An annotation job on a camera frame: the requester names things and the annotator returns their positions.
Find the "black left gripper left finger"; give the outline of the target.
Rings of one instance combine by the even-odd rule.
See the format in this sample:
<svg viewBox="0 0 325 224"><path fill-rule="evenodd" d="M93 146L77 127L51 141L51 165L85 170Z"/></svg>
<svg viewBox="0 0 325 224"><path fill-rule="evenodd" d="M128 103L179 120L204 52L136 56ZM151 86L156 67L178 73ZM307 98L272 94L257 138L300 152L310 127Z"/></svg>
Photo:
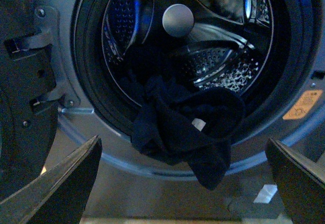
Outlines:
<svg viewBox="0 0 325 224"><path fill-rule="evenodd" d="M99 169L94 136L55 167L1 201L1 223L79 223Z"/></svg>

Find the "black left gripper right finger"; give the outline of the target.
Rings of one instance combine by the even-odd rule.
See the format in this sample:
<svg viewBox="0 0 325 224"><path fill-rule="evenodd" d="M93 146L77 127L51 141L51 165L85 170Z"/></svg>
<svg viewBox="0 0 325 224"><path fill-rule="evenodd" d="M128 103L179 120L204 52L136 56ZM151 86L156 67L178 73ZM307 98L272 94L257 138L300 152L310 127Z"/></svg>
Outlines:
<svg viewBox="0 0 325 224"><path fill-rule="evenodd" d="M265 153L292 222L324 223L324 168L275 138Z"/></svg>

